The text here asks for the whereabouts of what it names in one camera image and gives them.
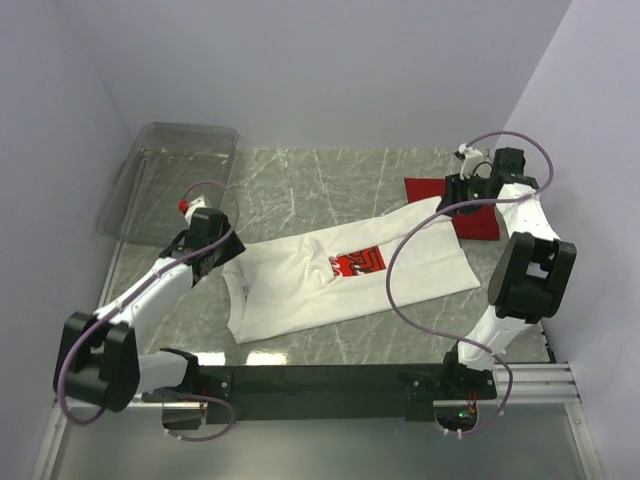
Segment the white t shirt red print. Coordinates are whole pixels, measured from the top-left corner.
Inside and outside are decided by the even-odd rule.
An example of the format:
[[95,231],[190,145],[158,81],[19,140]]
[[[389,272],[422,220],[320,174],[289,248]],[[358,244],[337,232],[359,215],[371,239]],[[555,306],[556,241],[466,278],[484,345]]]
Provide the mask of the white t shirt red print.
[[437,197],[381,217],[249,244],[228,262],[228,328],[237,343],[355,319],[481,283]]

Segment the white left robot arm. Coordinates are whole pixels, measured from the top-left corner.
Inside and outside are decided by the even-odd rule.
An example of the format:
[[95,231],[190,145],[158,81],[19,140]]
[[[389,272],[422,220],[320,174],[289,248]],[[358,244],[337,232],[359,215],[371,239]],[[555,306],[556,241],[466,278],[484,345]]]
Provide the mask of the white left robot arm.
[[53,378],[59,402],[72,398],[119,412],[141,393],[200,393],[195,355],[172,348],[143,354],[139,346],[189,290],[244,250],[222,211],[196,208],[187,228],[134,285],[94,312],[75,312],[65,321]]

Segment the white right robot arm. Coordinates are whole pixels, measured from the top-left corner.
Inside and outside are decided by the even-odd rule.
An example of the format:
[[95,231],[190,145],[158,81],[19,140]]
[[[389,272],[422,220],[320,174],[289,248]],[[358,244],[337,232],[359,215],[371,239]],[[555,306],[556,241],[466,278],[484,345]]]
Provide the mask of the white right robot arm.
[[484,205],[495,207],[508,234],[489,280],[486,311],[444,357],[441,387],[457,397],[486,390],[496,355],[530,326],[557,313],[577,248],[549,224],[538,182],[524,172],[522,150],[501,148],[486,160],[481,151],[461,145],[455,155],[462,167],[446,177],[441,207],[452,206],[454,220]]

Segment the folded red t shirt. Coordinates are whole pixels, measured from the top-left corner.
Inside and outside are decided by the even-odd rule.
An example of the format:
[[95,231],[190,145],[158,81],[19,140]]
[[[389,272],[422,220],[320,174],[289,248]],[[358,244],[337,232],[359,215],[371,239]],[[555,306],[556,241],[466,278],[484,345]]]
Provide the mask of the folded red t shirt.
[[[433,178],[405,178],[408,203],[419,200],[443,197],[445,180]],[[483,206],[471,214],[457,215],[452,219],[453,227],[459,239],[498,241],[500,227],[493,206]]]

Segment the clear plastic bin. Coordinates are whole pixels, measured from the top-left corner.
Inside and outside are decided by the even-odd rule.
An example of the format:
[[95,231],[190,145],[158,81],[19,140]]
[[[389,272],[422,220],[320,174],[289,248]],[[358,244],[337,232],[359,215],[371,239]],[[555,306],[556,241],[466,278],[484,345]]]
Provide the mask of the clear plastic bin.
[[182,198],[203,195],[214,208],[232,169],[238,133],[232,128],[154,122],[144,126],[113,181],[96,230],[118,241],[149,246],[169,243],[187,223]]

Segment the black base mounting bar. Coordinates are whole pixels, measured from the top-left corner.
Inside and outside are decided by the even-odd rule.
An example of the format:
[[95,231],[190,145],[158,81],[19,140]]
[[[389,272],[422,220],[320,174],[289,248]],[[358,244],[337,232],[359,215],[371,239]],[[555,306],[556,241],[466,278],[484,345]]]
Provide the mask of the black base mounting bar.
[[240,421],[398,418],[433,421],[436,401],[494,400],[490,371],[442,364],[203,366],[196,394]]

